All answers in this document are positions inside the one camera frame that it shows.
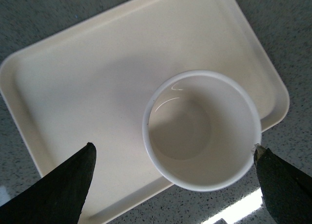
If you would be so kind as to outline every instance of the gray countertop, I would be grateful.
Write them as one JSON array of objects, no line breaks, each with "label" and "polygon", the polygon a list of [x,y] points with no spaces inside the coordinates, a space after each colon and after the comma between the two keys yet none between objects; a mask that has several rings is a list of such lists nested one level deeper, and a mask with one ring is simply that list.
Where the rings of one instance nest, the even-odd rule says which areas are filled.
[{"label": "gray countertop", "polygon": [[[128,0],[0,0],[0,62],[11,53]],[[284,81],[291,99],[285,119],[262,144],[312,175],[312,0],[236,0]],[[0,198],[40,179],[0,99]],[[215,192],[172,186],[110,223],[200,224],[259,187],[254,167]],[[275,223],[263,204],[237,223]]]}]

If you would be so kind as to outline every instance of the cup rim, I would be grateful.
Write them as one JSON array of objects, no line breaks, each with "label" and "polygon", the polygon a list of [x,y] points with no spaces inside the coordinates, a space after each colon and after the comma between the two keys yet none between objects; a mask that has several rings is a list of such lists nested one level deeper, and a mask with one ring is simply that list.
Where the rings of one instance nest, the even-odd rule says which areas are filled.
[{"label": "cup rim", "polygon": [[231,87],[236,89],[236,91],[238,91],[241,94],[243,99],[248,104],[248,107],[250,108],[250,111],[252,113],[253,122],[254,122],[255,142],[261,144],[261,137],[262,137],[261,121],[260,121],[260,117],[259,117],[257,108],[256,108],[253,100],[249,96],[249,94],[233,79],[231,79],[231,78],[229,78],[229,77],[227,77],[221,73],[208,71],[208,70],[192,70],[192,71],[179,73],[179,74],[169,78],[168,80],[166,80],[164,83],[162,83],[156,89],[156,91],[151,96],[149,102],[147,103],[145,111],[144,111],[144,115],[143,115],[143,121],[142,121],[143,142],[144,142],[145,149],[146,149],[150,159],[152,160],[154,166],[157,168],[157,170],[166,179],[168,179],[173,184],[175,184],[179,187],[182,187],[184,189],[187,189],[187,190],[192,190],[192,191],[202,191],[203,192],[203,191],[220,190],[220,189],[223,189],[225,187],[228,187],[228,186],[234,184],[235,182],[240,180],[249,171],[252,164],[254,163],[252,156],[249,158],[249,160],[244,165],[244,167],[241,168],[241,170],[233,178],[228,179],[228,180],[226,180],[222,183],[219,183],[217,185],[202,185],[202,186],[200,186],[200,185],[194,185],[194,184],[188,183],[186,181],[183,181],[183,180],[173,176],[170,172],[168,172],[168,170],[161,164],[161,162],[156,157],[156,155],[152,149],[151,142],[150,142],[148,124],[149,124],[151,111],[152,111],[152,108],[154,106],[155,101],[157,100],[159,95],[166,88],[168,88],[170,85],[172,85],[173,83],[175,83],[181,79],[184,79],[187,77],[192,77],[192,76],[208,76],[208,77],[216,78],[216,79],[219,79],[221,81],[226,82]]}]

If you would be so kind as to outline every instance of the paper cup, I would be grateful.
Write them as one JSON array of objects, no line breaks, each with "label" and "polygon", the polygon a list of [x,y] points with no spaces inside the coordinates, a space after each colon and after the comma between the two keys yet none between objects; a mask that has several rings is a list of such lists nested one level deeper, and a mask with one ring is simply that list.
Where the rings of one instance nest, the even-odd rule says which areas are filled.
[{"label": "paper cup", "polygon": [[184,72],[163,83],[147,104],[142,130],[159,172],[193,191],[235,183],[261,143],[252,99],[232,79],[210,71]]}]

